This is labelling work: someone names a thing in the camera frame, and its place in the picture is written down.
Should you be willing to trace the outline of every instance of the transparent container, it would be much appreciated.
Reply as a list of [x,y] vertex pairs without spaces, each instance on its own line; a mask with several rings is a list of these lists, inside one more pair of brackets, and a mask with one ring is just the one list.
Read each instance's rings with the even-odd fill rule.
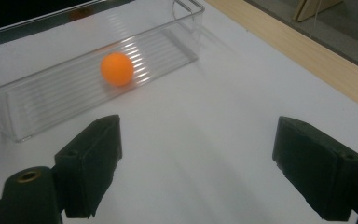
[[[80,112],[197,60],[203,10],[203,6],[194,0],[135,0],[76,21],[77,24],[48,30],[57,40],[66,41],[55,49],[58,51],[57,58],[72,59],[31,75],[15,72],[0,74],[0,82],[3,82],[0,83],[0,132],[15,141],[26,140]],[[61,48],[68,48],[73,49],[73,54],[77,53],[78,43],[94,50],[77,57],[65,54],[71,50],[60,51]],[[27,60],[36,58],[34,62],[43,63],[44,60],[37,59],[43,56],[41,51],[54,54],[54,50],[51,52],[47,44],[44,49],[35,52],[36,48],[44,47],[40,45],[43,44],[39,41],[38,45],[28,50],[28,45],[24,44],[25,49],[18,48],[18,54],[30,52]],[[131,58],[135,70],[131,83],[120,88],[106,83],[100,74],[102,58],[118,51]]]

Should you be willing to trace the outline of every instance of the clear plastic bin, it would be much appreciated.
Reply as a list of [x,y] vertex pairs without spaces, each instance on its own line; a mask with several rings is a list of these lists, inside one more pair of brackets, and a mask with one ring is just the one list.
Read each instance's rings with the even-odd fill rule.
[[[73,24],[0,45],[1,51],[11,53],[9,49],[17,44],[17,55],[27,56],[30,71],[35,69],[34,63],[42,63],[41,67],[46,65],[44,50],[52,58],[50,62],[56,58],[59,62],[65,61],[62,59],[65,57],[73,58],[31,75],[20,74],[16,69],[13,74],[0,71],[0,132],[15,141],[23,141],[197,60],[203,10],[194,0],[135,0]],[[43,46],[39,41],[38,45],[27,49],[29,46],[24,41],[38,42],[37,38],[43,35],[44,43],[49,41],[49,35],[63,42],[56,44],[53,40],[50,41],[53,45]],[[77,54],[81,55],[78,57],[71,55],[78,53],[79,43],[94,50]],[[102,58],[117,51],[127,54],[135,68],[132,82],[120,88],[106,83],[100,74]],[[13,56],[10,60],[20,60],[19,66],[24,64],[21,57]]]

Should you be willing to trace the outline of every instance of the white table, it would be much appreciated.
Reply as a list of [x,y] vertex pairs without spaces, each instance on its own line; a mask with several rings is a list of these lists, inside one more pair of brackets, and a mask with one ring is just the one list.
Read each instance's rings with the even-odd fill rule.
[[8,177],[52,167],[92,121],[119,114],[124,157],[97,216],[64,223],[327,223],[271,158],[278,117],[358,152],[358,104],[201,3],[195,63],[23,143],[0,134],[0,196]]

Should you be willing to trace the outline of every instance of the ping pong ball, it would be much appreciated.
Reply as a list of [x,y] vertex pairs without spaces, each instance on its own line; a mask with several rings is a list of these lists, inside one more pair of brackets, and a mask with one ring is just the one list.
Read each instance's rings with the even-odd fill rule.
[[123,53],[111,53],[101,61],[101,74],[108,83],[124,86],[132,80],[132,61]]

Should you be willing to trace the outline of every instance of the white surface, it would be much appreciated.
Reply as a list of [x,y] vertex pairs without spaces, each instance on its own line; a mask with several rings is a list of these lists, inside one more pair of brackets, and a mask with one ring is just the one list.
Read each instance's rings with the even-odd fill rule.
[[278,117],[358,152],[358,105],[201,3],[197,62],[24,143],[0,135],[0,194],[9,176],[53,166],[93,120],[119,114],[124,157],[97,216],[64,223],[328,223],[271,158]]

